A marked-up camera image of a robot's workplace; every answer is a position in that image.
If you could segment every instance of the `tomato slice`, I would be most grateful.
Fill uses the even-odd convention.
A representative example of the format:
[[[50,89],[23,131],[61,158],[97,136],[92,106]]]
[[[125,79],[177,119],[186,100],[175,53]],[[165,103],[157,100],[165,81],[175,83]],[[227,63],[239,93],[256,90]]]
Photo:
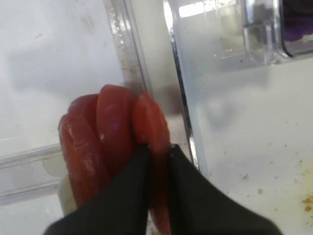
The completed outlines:
[[[138,143],[148,143],[152,151],[149,209],[152,219],[163,234],[171,234],[167,207],[170,132],[159,105],[147,93],[139,96],[133,109],[133,128]]]
[[[128,88],[105,85],[99,94],[96,125],[105,163],[114,178],[135,149],[131,116],[137,96]]]
[[[59,125],[60,142],[78,207],[91,200],[110,181],[95,131],[98,95],[73,101]]]

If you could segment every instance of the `white surface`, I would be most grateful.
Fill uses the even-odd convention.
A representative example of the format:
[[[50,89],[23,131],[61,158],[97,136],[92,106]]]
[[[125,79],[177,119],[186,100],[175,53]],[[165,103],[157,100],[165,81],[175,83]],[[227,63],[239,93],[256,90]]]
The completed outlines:
[[[122,84],[102,0],[0,0],[0,157],[58,143],[70,102]]]
[[[62,217],[58,196],[51,195],[0,207],[1,235],[42,235]]]
[[[190,4],[176,2],[176,15]],[[302,201],[313,194],[313,60],[225,58],[214,11],[177,18],[175,29],[202,173],[284,234],[312,234]]]

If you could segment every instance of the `sliced tomato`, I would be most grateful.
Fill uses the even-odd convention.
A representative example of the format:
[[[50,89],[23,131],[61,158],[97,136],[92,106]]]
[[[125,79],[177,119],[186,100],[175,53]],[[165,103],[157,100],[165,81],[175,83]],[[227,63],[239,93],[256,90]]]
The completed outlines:
[[[78,207],[91,200],[110,181],[95,131],[97,98],[87,95],[75,100],[59,125],[63,156]]]
[[[133,128],[138,143],[148,143],[152,151],[149,209],[152,219],[163,234],[171,234],[168,201],[167,153],[170,133],[159,105],[147,93],[139,96],[133,109]]]
[[[109,175],[114,178],[135,149],[131,116],[137,96],[128,88],[105,85],[99,94],[96,125]]]
[[[71,116],[83,117],[96,133],[96,111],[99,94],[88,94],[75,99],[68,108]]]

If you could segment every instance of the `clear plastic container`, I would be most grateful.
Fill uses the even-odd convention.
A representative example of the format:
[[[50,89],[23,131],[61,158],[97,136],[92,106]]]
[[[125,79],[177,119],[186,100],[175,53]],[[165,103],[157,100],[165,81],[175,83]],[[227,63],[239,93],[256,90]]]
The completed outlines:
[[[2,1],[0,234],[40,235],[63,216],[58,123],[105,84],[149,90],[127,0]]]
[[[312,57],[312,16],[295,16],[286,2],[291,1],[237,1],[242,6],[245,47],[252,60],[279,64]]]
[[[164,12],[200,171],[284,234],[308,235],[313,60],[281,50],[275,3],[168,0]]]

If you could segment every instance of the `plastic container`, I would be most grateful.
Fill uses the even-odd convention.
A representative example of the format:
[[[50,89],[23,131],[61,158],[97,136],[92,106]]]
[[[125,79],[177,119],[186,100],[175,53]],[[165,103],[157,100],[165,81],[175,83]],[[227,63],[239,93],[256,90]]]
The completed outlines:
[[[58,123],[71,101],[109,83],[150,85],[129,1],[1,5],[0,234],[40,235],[63,216]]]
[[[249,3],[249,11],[239,2]],[[276,18],[244,23],[262,2],[277,1],[164,4],[190,114],[192,157],[230,198],[273,220],[286,235],[308,235],[313,232],[313,60],[265,66],[288,58],[273,41]]]
[[[278,64],[312,57],[312,16],[308,13],[312,12],[310,8],[313,6],[305,8],[305,3],[291,4],[290,0],[239,2],[245,47],[252,60]]]

